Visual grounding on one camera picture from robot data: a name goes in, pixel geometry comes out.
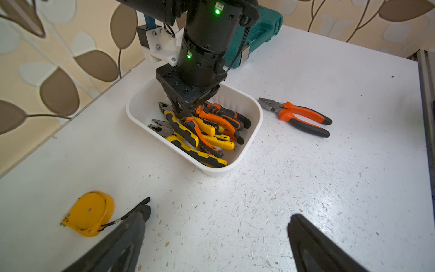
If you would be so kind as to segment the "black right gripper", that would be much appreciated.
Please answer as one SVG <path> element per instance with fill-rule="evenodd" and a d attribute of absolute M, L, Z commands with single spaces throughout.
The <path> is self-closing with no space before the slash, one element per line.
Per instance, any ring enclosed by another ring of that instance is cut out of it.
<path fill-rule="evenodd" d="M 227 78 L 227 73 L 218 75 L 214 82 L 206 87 L 195 87 L 184 82 L 177 73 L 177 69 L 170 64 L 156 69 L 156 79 L 171 101 L 180 104 L 184 108 L 192 107 L 206 101 L 217 94 L 219 84 Z"/>

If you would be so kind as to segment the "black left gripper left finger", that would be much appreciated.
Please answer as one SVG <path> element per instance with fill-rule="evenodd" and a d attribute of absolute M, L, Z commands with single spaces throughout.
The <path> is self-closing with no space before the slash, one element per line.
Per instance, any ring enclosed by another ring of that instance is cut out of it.
<path fill-rule="evenodd" d="M 91 248 L 66 272 L 134 272 L 142 248 L 146 222 L 151 216 L 148 205 L 139 206 L 126 220 Z"/>

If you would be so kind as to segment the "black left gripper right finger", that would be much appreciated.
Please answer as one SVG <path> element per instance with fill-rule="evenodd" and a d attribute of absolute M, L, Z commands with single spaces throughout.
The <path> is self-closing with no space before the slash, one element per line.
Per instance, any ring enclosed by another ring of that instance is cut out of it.
<path fill-rule="evenodd" d="M 298 272 L 365 272 L 305 216 L 293 214 L 287 233 Z"/>

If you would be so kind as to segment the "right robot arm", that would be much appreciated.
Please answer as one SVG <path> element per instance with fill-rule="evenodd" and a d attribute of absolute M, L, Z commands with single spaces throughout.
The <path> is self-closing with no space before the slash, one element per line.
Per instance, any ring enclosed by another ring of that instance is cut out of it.
<path fill-rule="evenodd" d="M 172 25 L 187 14 L 176 66 L 157 68 L 174 110 L 193 111 L 213 97 L 227 77 L 224 55 L 238 26 L 248 31 L 260 17 L 257 1 L 122 1 L 145 16 Z"/>

